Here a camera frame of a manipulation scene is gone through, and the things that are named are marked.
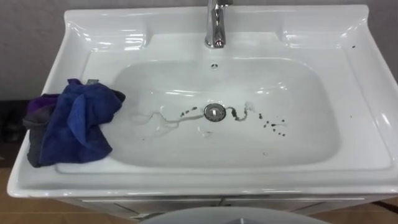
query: wall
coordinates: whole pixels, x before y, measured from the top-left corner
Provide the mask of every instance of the wall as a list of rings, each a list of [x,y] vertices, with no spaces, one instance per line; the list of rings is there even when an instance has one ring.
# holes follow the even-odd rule
[[[207,0],[0,0],[0,100],[40,95],[69,9],[205,6]],[[234,0],[235,5],[367,4],[369,26],[398,78],[398,0]]]

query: vanity cabinet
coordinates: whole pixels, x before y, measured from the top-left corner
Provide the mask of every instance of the vanity cabinet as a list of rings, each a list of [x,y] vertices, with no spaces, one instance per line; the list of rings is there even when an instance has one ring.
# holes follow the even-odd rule
[[[60,201],[141,220],[148,215],[198,207],[255,207],[302,215],[350,207],[391,198],[391,195],[252,195],[252,196],[174,196],[174,197],[96,197],[60,198]]]

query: faucet spout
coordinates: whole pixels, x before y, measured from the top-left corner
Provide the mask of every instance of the faucet spout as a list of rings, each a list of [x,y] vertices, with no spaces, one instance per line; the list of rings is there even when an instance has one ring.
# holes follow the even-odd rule
[[[232,0],[209,0],[205,44],[211,49],[221,49],[226,44],[224,9]]]

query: sink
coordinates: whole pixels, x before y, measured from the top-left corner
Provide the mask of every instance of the sink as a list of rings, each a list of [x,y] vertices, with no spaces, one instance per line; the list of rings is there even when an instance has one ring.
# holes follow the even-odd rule
[[[321,162],[339,150],[331,103],[310,67],[209,53],[128,65],[115,76],[111,86],[127,101],[102,128],[114,147],[111,158],[144,167],[269,167]],[[244,121],[227,109],[224,120],[211,122],[203,117],[209,103],[242,118],[247,105],[251,110]],[[165,126],[164,119],[182,121]]]
[[[204,45],[206,13],[67,11],[44,93],[79,78],[126,94],[101,126],[113,151],[101,161],[33,169],[26,138],[9,193],[398,189],[398,88],[369,32],[366,6],[231,6],[223,49]],[[213,104],[225,109],[216,122],[204,116]]]

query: metal drain cover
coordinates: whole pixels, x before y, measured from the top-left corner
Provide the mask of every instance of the metal drain cover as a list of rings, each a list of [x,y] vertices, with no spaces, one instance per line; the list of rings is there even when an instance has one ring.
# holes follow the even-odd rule
[[[218,122],[225,118],[226,112],[224,106],[218,103],[212,103],[205,108],[205,117],[207,120],[212,122]]]

